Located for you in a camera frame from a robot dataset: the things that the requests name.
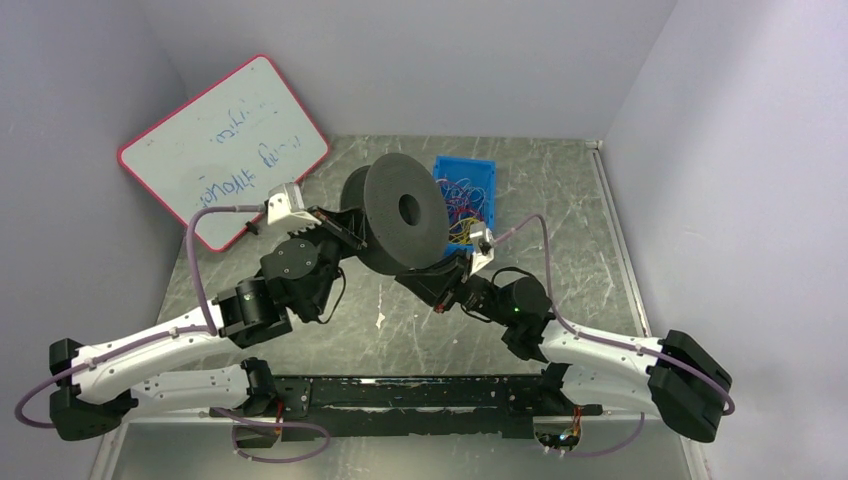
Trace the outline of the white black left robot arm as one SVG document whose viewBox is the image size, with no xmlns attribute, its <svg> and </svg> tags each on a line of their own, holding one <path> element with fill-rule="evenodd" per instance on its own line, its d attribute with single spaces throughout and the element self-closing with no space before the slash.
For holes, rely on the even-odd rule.
<svg viewBox="0 0 848 480">
<path fill-rule="evenodd" d="M 243 350 L 292 331 L 290 318 L 327 323 L 341 260 L 367 242 L 360 211 L 310 207 L 272 214 L 289 239 L 263 256 L 260 269 L 212 300 L 204 294 L 190 312 L 123 339 L 83 345 L 71 339 L 50 347 L 56 390 L 50 427 L 66 441 L 103 435 L 151 413 L 198 407 L 255 417 L 281 402 L 268 364 L 256 358 L 208 374 L 180 366 L 209 355 Z"/>
</svg>

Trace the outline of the grey perforated cable spool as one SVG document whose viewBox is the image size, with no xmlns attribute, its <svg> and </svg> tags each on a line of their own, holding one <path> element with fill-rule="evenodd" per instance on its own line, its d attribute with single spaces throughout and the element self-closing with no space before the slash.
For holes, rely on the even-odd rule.
<svg viewBox="0 0 848 480">
<path fill-rule="evenodd" d="M 340 209 L 364 217 L 367 247 L 357 254 L 369 269 L 397 275 L 441 260 L 448 244 L 445 201 L 430 172 L 403 153 L 388 153 L 354 170 Z"/>
</svg>

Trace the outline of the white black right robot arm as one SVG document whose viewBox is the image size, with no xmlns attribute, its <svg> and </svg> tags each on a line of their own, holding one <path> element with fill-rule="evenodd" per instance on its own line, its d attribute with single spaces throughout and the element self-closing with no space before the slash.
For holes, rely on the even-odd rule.
<svg viewBox="0 0 848 480">
<path fill-rule="evenodd" d="M 504 327 L 508 350 L 557 372 L 556 396 L 577 406 L 602 406 L 660 418 L 675 433 L 711 443 L 730 406 L 730 374 L 689 334 L 627 336 L 586 326 L 563 326 L 542 282 L 515 268 L 499 285 L 452 255 L 395 280 L 437 313 L 454 307 Z"/>
</svg>

